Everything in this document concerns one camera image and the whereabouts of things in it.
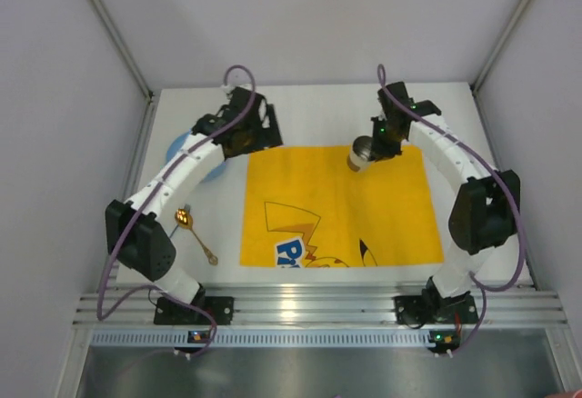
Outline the light blue plate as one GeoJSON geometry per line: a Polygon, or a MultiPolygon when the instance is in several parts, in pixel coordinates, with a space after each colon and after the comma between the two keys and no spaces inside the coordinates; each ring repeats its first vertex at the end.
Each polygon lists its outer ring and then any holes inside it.
{"type": "Polygon", "coordinates": [[[207,179],[216,179],[226,169],[222,147],[203,134],[187,132],[170,145],[174,149],[166,158],[157,180],[169,187],[196,187],[207,179]]]}

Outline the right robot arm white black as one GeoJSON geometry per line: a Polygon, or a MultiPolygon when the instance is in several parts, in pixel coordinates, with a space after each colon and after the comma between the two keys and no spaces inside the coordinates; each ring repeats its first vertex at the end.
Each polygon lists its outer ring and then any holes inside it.
{"type": "Polygon", "coordinates": [[[498,171],[459,140],[441,110],[430,100],[414,101],[404,83],[385,85],[377,96],[382,113],[372,119],[370,162],[400,156],[403,143],[410,143],[456,195],[447,222],[451,243],[445,260],[420,295],[420,322],[441,322],[471,303],[471,287],[493,250],[512,236],[523,238],[520,179],[512,170],[498,171]]]}

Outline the metal cup brown base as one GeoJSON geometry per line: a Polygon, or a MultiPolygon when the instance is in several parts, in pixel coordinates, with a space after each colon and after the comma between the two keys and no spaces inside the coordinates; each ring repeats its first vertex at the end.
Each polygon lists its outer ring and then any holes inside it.
{"type": "Polygon", "coordinates": [[[355,173],[365,171],[373,163],[372,137],[367,135],[357,137],[351,144],[346,162],[348,168],[355,173]]]}

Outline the gold spoon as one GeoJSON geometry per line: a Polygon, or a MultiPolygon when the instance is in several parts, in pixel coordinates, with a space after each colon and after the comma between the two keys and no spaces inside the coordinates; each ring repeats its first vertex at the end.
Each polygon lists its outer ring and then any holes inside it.
{"type": "Polygon", "coordinates": [[[175,221],[180,228],[187,230],[195,237],[199,246],[202,248],[204,255],[206,256],[208,263],[212,266],[217,266],[218,257],[206,246],[206,244],[194,230],[194,218],[190,211],[185,207],[178,208],[175,212],[175,221]]]}

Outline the yellow Pikachu cloth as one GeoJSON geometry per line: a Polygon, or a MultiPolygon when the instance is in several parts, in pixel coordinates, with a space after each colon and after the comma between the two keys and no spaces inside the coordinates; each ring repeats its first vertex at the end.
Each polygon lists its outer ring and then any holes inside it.
{"type": "Polygon", "coordinates": [[[251,154],[240,263],[376,268],[444,260],[423,157],[414,146],[361,173],[345,146],[251,154]]]}

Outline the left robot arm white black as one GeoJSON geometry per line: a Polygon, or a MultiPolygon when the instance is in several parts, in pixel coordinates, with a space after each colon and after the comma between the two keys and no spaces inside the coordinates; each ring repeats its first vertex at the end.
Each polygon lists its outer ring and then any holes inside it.
{"type": "Polygon", "coordinates": [[[201,297],[201,284],[186,269],[186,254],[173,244],[175,213],[197,185],[225,160],[282,145],[276,111],[266,98],[238,86],[216,114],[192,127],[175,156],[139,192],[105,209],[108,252],[183,303],[201,297]]]}

